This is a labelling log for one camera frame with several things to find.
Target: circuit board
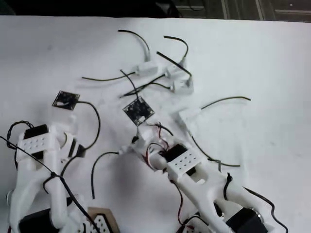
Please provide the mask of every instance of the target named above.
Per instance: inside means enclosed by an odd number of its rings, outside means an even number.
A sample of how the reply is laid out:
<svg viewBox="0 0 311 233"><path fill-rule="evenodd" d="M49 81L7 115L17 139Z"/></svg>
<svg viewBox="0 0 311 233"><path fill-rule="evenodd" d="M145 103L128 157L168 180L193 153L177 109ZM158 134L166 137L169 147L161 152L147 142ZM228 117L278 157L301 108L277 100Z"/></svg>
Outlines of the circuit board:
<svg viewBox="0 0 311 233"><path fill-rule="evenodd" d="M69 93L65 91L59 91L52 106L57 107L57 108L73 110L79 100L79 97L80 95L78 94L73 94L73 93Z"/></svg>
<svg viewBox="0 0 311 233"><path fill-rule="evenodd" d="M142 97L135 99L123 108L123 111L136 126L139 126L141 123L145 122L155 113Z"/></svg>

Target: white surface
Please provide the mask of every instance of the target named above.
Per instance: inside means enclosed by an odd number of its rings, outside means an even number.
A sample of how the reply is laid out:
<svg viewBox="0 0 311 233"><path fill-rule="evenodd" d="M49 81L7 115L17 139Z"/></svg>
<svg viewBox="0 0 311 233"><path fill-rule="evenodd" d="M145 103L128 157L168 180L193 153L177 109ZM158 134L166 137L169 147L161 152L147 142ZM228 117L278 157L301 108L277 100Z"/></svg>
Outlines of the white surface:
<svg viewBox="0 0 311 233"><path fill-rule="evenodd" d="M122 108L134 97L119 99L132 89L128 80L97 83L81 76L114 78L143 62L141 44L118 29L133 30L148 42L152 56L159 50L179 60L189 44L188 69L192 96L176 96L157 86L142 96L175 134L174 114L232 95L232 100L205 109L198 117L196 139L215 158L243 162L245 185L276 205L276 216L290 232L308 232L311 162L310 48L311 25L192 19L112 19L0 17L0 131L6 135L18 120L46 123L60 89L93 102L102 117L99 142L79 166L72 163L66 180L73 192L91 199L90 170L102 152L127 145L136 133ZM134 78L137 84L150 78ZM78 105L78 138L88 145L97 120L88 106ZM24 126L12 132L17 142ZM7 229L5 195L15 186L14 153L0 144L0 231ZM179 195L166 175L153 173L133 155L108 155L96 167L97 199L90 206L110 208L123 233L174 232ZM191 208L186 201L182 219Z"/></svg>

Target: white plastic housing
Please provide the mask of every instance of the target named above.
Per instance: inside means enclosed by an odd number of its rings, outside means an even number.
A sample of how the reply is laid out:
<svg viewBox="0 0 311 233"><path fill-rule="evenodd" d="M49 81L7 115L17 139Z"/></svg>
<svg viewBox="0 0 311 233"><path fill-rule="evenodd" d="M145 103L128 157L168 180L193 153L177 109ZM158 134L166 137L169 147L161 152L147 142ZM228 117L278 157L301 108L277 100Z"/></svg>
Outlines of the white plastic housing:
<svg viewBox="0 0 311 233"><path fill-rule="evenodd" d="M193 78L187 75L173 81L173 92L175 94L190 95L194 92Z"/></svg>
<svg viewBox="0 0 311 233"><path fill-rule="evenodd" d="M185 58L183 60L181 60L181 62L179 64L183 68L187 69L187 62L186 62ZM175 79L181 78L184 75L185 75L185 72L174 64L169 65L165 71L165 76L167 78L171 79L172 81Z"/></svg>
<svg viewBox="0 0 311 233"><path fill-rule="evenodd" d="M186 130L190 135L192 135L193 132L191 132L191 123L200 114L200 112L200 108L184 109L178 112L176 121L183 130Z"/></svg>
<svg viewBox="0 0 311 233"><path fill-rule="evenodd" d="M158 65L154 61L142 63L136 67L135 73L139 76L152 76L156 75Z"/></svg>

